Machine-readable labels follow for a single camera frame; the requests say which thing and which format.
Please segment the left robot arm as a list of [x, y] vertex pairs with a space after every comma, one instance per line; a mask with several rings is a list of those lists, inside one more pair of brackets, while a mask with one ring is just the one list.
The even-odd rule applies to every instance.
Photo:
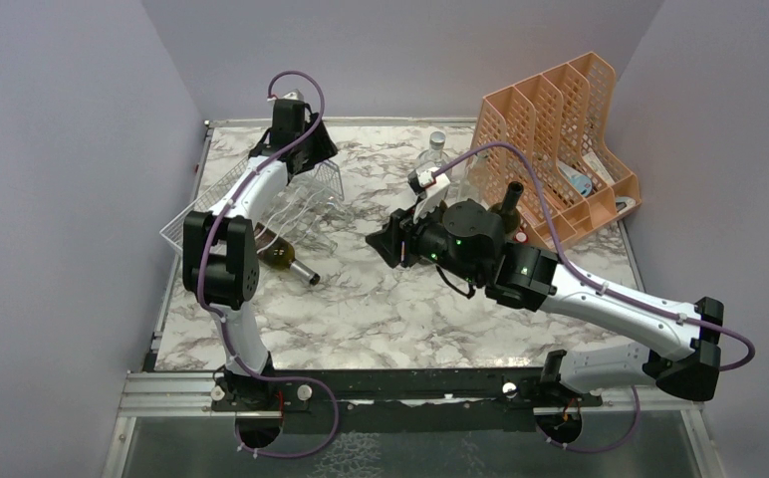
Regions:
[[291, 180], [337, 153], [320, 114], [297, 98], [274, 98], [270, 127], [250, 151], [245, 169], [206, 211], [182, 222], [185, 289], [215, 321], [226, 354], [224, 378], [251, 408], [274, 399], [272, 363], [250, 302], [257, 291], [256, 226]]

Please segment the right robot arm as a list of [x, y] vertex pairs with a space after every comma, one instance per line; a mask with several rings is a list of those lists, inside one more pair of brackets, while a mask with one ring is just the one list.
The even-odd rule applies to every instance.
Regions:
[[366, 242], [392, 268], [428, 260], [463, 279], [468, 290], [514, 310], [582, 320], [628, 338], [592, 351], [554, 351], [537, 378], [539, 396], [560, 405], [576, 394], [632, 385], [707, 401], [720, 374], [720, 302], [663, 300], [585, 273], [557, 254], [506, 238], [503, 222], [473, 200], [414, 219], [397, 209]]

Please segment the green wine bottle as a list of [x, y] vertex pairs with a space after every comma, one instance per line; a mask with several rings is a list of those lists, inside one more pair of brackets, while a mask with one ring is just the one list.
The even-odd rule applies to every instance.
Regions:
[[310, 286], [316, 286], [321, 276], [296, 257], [293, 245], [262, 223], [255, 227], [256, 253], [272, 269], [289, 271]]
[[508, 184], [502, 200], [493, 204], [489, 211], [498, 215], [503, 223], [503, 229], [508, 238], [512, 238], [521, 228], [522, 214], [518, 210], [518, 203], [524, 191], [524, 185], [518, 181]]

